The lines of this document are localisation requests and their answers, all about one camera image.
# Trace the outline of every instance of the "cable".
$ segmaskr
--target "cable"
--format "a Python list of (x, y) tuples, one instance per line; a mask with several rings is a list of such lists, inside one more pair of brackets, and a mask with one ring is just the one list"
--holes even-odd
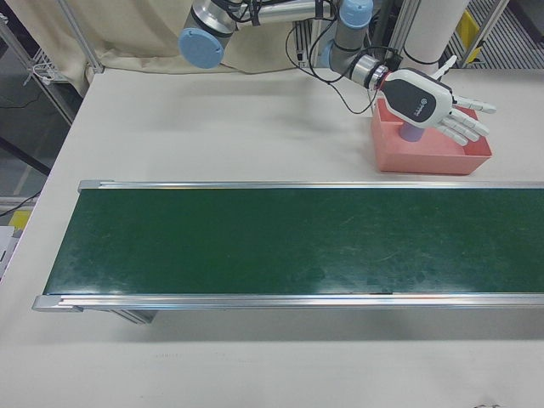
[(438, 64), (440, 62), (440, 58), (438, 58), (436, 61), (433, 61), (433, 62), (423, 62), (423, 61), (420, 61), (419, 59), (416, 59), (414, 57), (412, 57), (410, 54), (408, 54), (408, 51), (406, 51), (406, 47), (403, 46), (402, 47), (402, 50), (405, 52), (406, 56), (414, 61), (414, 62), (417, 62), (418, 64), (421, 64), (421, 65), (434, 65), (434, 64)]
[[(355, 115), (360, 115), (362, 113), (365, 113), (366, 111), (368, 111), (370, 109), (370, 107), (372, 106), (372, 104), (374, 103), (374, 99), (376, 99), (376, 96), (377, 96), (377, 90), (376, 92), (374, 93), (374, 96), (372, 97), (371, 101), (369, 102), (369, 104), (362, 110), (359, 110), (359, 111), (356, 111), (356, 110), (353, 110), (349, 105), (348, 105), (348, 102), (346, 101), (346, 99), (343, 97), (343, 95), (340, 93), (340, 91), (338, 90), (337, 87), (335, 87), (333, 85), (334, 82), (337, 82), (339, 81), (340, 79), (342, 79), (345, 75), (345, 73), (347, 73), (347, 71), (349, 71), (349, 68), (346, 70), (346, 72), (344, 74), (342, 74), (339, 78), (333, 80), (333, 81), (327, 81), (326, 79), (323, 79), (321, 78), (320, 76), (318, 76), (317, 74), (314, 74), (312, 72), (308, 72), (306, 70), (304, 70), (303, 68), (301, 68), (295, 61), (292, 60), (291, 58), (291, 55), (289, 55), (289, 49), (288, 49), (288, 43), (289, 43), (289, 38), (291, 37), (292, 33), (296, 30), (296, 26), (294, 25), (293, 28), (287, 33), (287, 36), (286, 36), (286, 43), (285, 43), (285, 50), (286, 50), (286, 56), (287, 58), (289, 59), (289, 61), (291, 62), (291, 64), (298, 70), (304, 72), (306, 75), (310, 75), (311, 77), (313, 78), (316, 78), (318, 80), (320, 80), (321, 82), (325, 83), (326, 85), (328, 85), (329, 87), (331, 87), (332, 89), (334, 89), (334, 91), (338, 94), (338, 96), (340, 97), (340, 100), (343, 102), (343, 104), (346, 106), (346, 108), (348, 109), (348, 111), (350, 111), (351, 113), (355, 114)], [(317, 37), (315, 39), (315, 42), (314, 44), (312, 45), (312, 48), (314, 47), (314, 45), (319, 41), (319, 37)]]
[(10, 208), (8, 211), (4, 211), (4, 212), (0, 213), (0, 217), (3, 217), (5, 215), (8, 215), (10, 213), (13, 213), (13, 212), (17, 211), (19, 208), (23, 207), (28, 201), (38, 197), (41, 193), (42, 193), (42, 191), (39, 190), (35, 195), (33, 195), (31, 197), (28, 197), (26, 200), (24, 200), (20, 204), (17, 204), (15, 207)]
[(28, 105), (31, 105), (33, 104), (34, 102), (37, 102), (41, 97), (42, 97), (43, 93), (40, 92), (36, 98), (32, 99), (32, 100), (29, 100), (28, 102), (26, 102), (24, 105), (21, 105), (21, 106), (0, 106), (0, 109), (5, 109), (5, 110), (9, 110), (9, 109), (25, 109)]

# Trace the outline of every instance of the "metal pole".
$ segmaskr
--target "metal pole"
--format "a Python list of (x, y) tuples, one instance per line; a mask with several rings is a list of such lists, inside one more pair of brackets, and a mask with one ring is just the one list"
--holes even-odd
[(421, 0), (404, 0), (402, 2), (399, 18), (397, 19), (397, 24), (394, 25), (389, 47), (398, 49), (400, 52), (402, 51), (406, 43), (406, 38), (408, 38), (408, 34), (410, 33), (411, 25), (416, 18), (420, 3)]
[(79, 46), (81, 47), (83, 53), (87, 57), (88, 63), (93, 68), (94, 73), (101, 74), (102, 72), (104, 72), (104, 66), (100, 63), (98, 57), (96, 56), (96, 53), (94, 52), (93, 47), (91, 47), (90, 42), (85, 37), (85, 34), (83, 34), (83, 30), (77, 23), (74, 12), (70, 8), (66, 0), (57, 0), (57, 3), (62, 9), (62, 12), (66, 17), (66, 21), (68, 21), (68, 24), (70, 25), (71, 30), (76, 36), (76, 40), (79, 43)]
[(9, 143), (6, 139), (4, 139), (1, 136), (0, 136), (0, 148), (6, 150), (8, 153), (11, 153), (18, 159), (28, 164), (30, 167), (35, 168), (38, 172), (45, 174), (46, 176), (48, 176), (49, 173), (51, 173), (51, 169), (47, 167), (45, 164), (43, 164), (41, 161), (25, 153), (23, 150), (19, 149), (17, 146), (15, 146), (12, 143)]
[(468, 59), (473, 54), (474, 50), (484, 45), (485, 39), (487, 38), (487, 36), (489, 36), (496, 22), (501, 17), (504, 8), (508, 5), (508, 1), (509, 0), (495, 1), (495, 4), (493, 4), (493, 6), (491, 7), (490, 13), (485, 18), (484, 23), (480, 27), (478, 34), (476, 34), (476, 37), (468, 46), (467, 52), (462, 56), (461, 61), (459, 62), (461, 68), (465, 68), (467, 66)]
[(8, 44), (17, 56), (17, 59), (25, 67), (27, 71), (32, 71), (32, 58), (26, 52), (25, 48), (19, 42), (15, 34), (9, 29), (8, 25), (2, 21), (0, 24), (0, 37)]
[(66, 103), (65, 99), (60, 94), (59, 90), (54, 87), (54, 85), (46, 86), (40, 78), (38, 78), (34, 72), (32, 72), (32, 67), (34, 66), (34, 60), (26, 52), (25, 48), (19, 42), (15, 34), (9, 29), (9, 27), (0, 22), (0, 37), (8, 44), (9, 48), (14, 51), (17, 59), (25, 67), (27, 71), (31, 74), (34, 81), (40, 89), (46, 94), (48, 99), (51, 101), (55, 109), (60, 113), (63, 119), (71, 125), (74, 122), (76, 114), (72, 108)]
[(374, 28), (374, 35), (372, 36), (372, 45), (383, 45), (383, 36), (385, 30), (388, 27), (389, 15), (393, 8), (394, 0), (384, 0), (382, 2), (382, 8), (380, 9), (380, 16), (377, 19), (376, 28)]

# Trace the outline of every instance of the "metal stand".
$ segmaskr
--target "metal stand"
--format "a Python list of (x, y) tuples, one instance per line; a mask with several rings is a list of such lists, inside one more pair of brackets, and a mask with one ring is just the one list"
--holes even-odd
[(406, 38), (408, 38), (408, 33), (410, 32), (411, 25), (416, 18), (420, 3), (421, 0), (405, 0), (402, 2), (399, 19), (397, 20), (397, 24), (394, 26), (389, 47), (401, 50), (405, 46)]
[(18, 159), (22, 160), (30, 167), (35, 168), (38, 172), (45, 174), (46, 176), (51, 173), (51, 169), (43, 164), (41, 161), (30, 156), (28, 153), (25, 153), (23, 150), (19, 149), (14, 144), (9, 143), (6, 139), (0, 136), (0, 148), (6, 150), (8, 153), (11, 153)]
[(493, 7), (491, 8), (489, 15), (487, 16), (484, 23), (480, 27), (478, 34), (476, 34), (476, 37), (468, 46), (467, 52), (462, 56), (461, 61), (459, 61), (459, 66), (461, 68), (465, 68), (467, 66), (468, 59), (473, 54), (474, 50), (484, 45), (485, 39), (487, 38), (487, 36), (490, 35), (491, 30), (493, 30), (493, 27), (495, 26), (496, 22), (501, 17), (502, 12), (508, 5), (508, 1), (509, 0), (495, 1), (495, 4), (493, 4)]
[(98, 57), (96, 56), (96, 53), (94, 52), (94, 48), (91, 47), (90, 42), (85, 37), (85, 34), (83, 34), (83, 30), (77, 23), (77, 19), (76, 19), (76, 16), (74, 15), (74, 12), (70, 8), (66, 0), (57, 0), (57, 3), (62, 9), (62, 12), (64, 13), (66, 17), (66, 21), (68, 22), (71, 30), (76, 36), (76, 40), (79, 43), (79, 46), (81, 47), (83, 53), (87, 57), (88, 63), (93, 68), (94, 73), (101, 74), (102, 72), (104, 72), (104, 66), (100, 63)]
[(21, 45), (17, 37), (7, 25), (4, 23), (0, 24), (0, 37), (8, 44), (17, 59), (25, 67), (25, 69), (31, 74), (32, 79), (36, 82), (37, 86), (47, 95), (48, 99), (51, 101), (55, 109), (60, 113), (64, 120), (71, 125), (74, 122), (76, 114), (72, 108), (66, 103), (65, 99), (60, 94), (59, 90), (53, 86), (46, 86), (40, 78), (38, 78), (33, 72), (32, 67), (34, 62), (31, 56), (26, 52), (25, 48)]

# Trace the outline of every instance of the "green conveyor belt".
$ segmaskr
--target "green conveyor belt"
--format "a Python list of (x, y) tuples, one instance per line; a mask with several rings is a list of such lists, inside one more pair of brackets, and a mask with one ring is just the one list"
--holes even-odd
[(544, 292), (544, 190), (83, 190), (44, 294)]

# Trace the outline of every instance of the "pink tray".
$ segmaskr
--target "pink tray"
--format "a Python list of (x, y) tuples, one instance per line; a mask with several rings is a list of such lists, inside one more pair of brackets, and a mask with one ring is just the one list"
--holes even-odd
[[(478, 119), (473, 110), (462, 109)], [(387, 110), (385, 101), (377, 101), (372, 119), (372, 137), (378, 168), (383, 172), (470, 174), (491, 157), (485, 138), (460, 146), (438, 130), (425, 130), (418, 142), (399, 136), (402, 119)]]

